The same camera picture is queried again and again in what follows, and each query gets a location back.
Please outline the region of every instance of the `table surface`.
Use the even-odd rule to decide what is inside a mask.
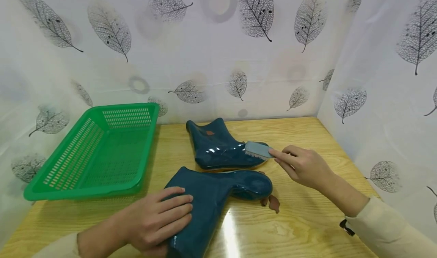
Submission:
[[[276,149],[294,144],[317,151],[336,174],[366,195],[377,193],[343,149],[314,117],[226,122],[239,141],[264,141]],[[149,161],[148,186],[136,196],[84,201],[38,201],[0,253],[0,257],[31,257],[49,243],[84,230],[146,195],[164,188],[181,166],[199,170],[184,124],[157,126]],[[338,225],[339,211],[319,192],[294,183],[273,160],[257,170],[273,182],[281,202],[276,214],[259,201],[230,197],[205,258],[368,258],[376,257],[357,236]],[[141,257],[124,247],[112,257]]]

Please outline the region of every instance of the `brush bristles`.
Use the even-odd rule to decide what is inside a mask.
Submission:
[[[262,160],[268,160],[267,157],[263,157],[263,156],[261,156],[261,155],[255,154],[255,153],[253,153],[253,152],[249,152],[249,151],[247,151],[247,150],[245,151],[245,154],[250,155],[251,157],[258,157],[258,158],[261,158]]]

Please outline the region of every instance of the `finger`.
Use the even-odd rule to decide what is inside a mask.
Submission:
[[[302,152],[304,151],[304,149],[294,146],[294,145],[288,145],[287,147],[285,147],[284,149],[282,149],[282,152],[285,154],[291,154],[294,155],[295,157],[298,157],[299,155],[302,155]]]
[[[170,198],[169,200],[159,203],[158,213],[168,211],[183,204],[190,203],[191,201],[193,201],[192,195],[179,195],[178,197]]]
[[[183,230],[191,221],[192,215],[186,214],[184,217],[173,221],[172,223],[168,224],[167,226],[162,227],[156,232],[156,236],[158,238],[159,242],[162,242],[176,233]]]
[[[275,158],[279,158],[281,161],[284,161],[285,163],[290,164],[291,166],[296,166],[298,165],[297,161],[296,161],[296,157],[289,155],[289,154],[285,154],[283,152],[279,152],[276,151],[275,149],[270,149],[269,153],[271,155],[273,155]]]
[[[168,197],[169,195],[180,195],[185,192],[184,188],[181,187],[169,187],[166,189],[163,189],[162,191],[155,194],[155,200],[161,201],[164,198]]]
[[[184,217],[185,215],[189,214],[190,211],[192,211],[192,209],[193,209],[193,205],[189,203],[160,213],[159,226],[163,227],[167,224],[172,223],[173,221],[176,221]]]
[[[299,179],[298,175],[296,174],[296,171],[293,169],[292,166],[285,163],[284,161],[281,161],[278,158],[275,158],[274,161],[276,161],[276,163],[278,163],[282,167],[282,169],[284,169],[284,171],[290,176],[291,179],[293,180]]]
[[[168,252],[168,245],[164,241],[156,247],[144,250],[143,255],[146,257],[166,257]]]

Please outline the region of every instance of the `hand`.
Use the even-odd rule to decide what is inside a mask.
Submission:
[[[121,210],[116,218],[127,244],[143,254],[165,256],[165,240],[180,232],[190,223],[193,205],[192,195],[179,195],[169,200],[164,198],[183,194],[184,188],[171,187],[156,194],[150,194]]]
[[[167,254],[165,240],[181,231],[191,221],[191,195],[184,188],[171,187],[150,194],[112,215],[105,221],[84,230],[77,236],[80,257],[106,258],[117,249],[132,244],[144,255]]]
[[[269,153],[294,181],[303,186],[321,191],[336,178],[328,164],[313,150],[288,145],[282,152],[270,149]]]

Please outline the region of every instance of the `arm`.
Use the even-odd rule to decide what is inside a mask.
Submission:
[[[334,174],[316,152],[290,145],[282,152],[272,149],[270,154],[294,181],[331,200],[345,214],[351,229],[380,258],[429,258],[437,253],[437,245],[396,210],[377,198],[366,197]]]
[[[50,244],[34,258],[106,258],[127,244],[144,255],[164,257],[167,254],[165,240],[191,221],[193,197],[179,195],[161,200],[184,191],[180,187],[171,187],[147,195],[96,226]]]

